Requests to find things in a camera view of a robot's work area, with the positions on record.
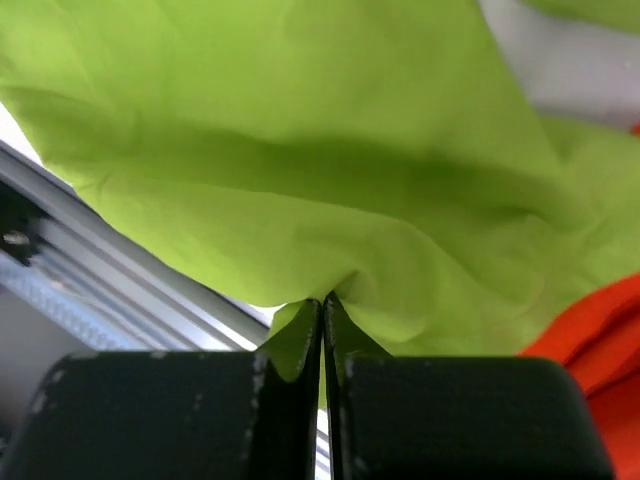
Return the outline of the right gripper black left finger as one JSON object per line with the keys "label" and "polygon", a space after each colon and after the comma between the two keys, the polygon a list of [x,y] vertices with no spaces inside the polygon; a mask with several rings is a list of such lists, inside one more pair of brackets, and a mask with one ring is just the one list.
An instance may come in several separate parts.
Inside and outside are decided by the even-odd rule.
{"label": "right gripper black left finger", "polygon": [[260,349],[68,355],[36,390],[5,479],[311,479],[320,307]]}

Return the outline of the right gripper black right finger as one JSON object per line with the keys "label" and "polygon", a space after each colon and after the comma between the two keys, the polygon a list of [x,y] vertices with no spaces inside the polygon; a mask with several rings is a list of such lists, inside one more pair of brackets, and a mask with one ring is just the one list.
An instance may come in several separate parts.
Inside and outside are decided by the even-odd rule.
{"label": "right gripper black right finger", "polygon": [[323,305],[336,479],[610,479],[571,375],[540,357],[393,357]]}

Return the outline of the orange shorts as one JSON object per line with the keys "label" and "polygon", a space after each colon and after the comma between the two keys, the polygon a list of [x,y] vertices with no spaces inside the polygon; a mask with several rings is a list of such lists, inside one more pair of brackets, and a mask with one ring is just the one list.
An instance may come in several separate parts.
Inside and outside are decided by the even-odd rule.
{"label": "orange shorts", "polygon": [[587,218],[551,262],[526,349],[579,383],[618,479],[639,476],[639,128],[546,116],[546,133],[581,191]]}

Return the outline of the lime green shorts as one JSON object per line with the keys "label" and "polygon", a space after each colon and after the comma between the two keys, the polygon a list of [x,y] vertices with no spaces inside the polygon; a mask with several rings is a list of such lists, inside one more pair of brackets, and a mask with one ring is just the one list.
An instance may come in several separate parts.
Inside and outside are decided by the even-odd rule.
{"label": "lime green shorts", "polygon": [[5,1],[1,100],[175,270],[396,355],[525,353],[587,218],[474,1]]}

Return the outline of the aluminium mounting rail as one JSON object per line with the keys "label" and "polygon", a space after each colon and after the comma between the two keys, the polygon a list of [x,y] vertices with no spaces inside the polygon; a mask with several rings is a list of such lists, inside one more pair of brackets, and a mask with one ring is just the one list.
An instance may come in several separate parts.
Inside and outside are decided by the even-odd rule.
{"label": "aluminium mounting rail", "polygon": [[68,355],[255,351],[273,337],[255,309],[173,271],[9,146],[1,281],[88,346]]}

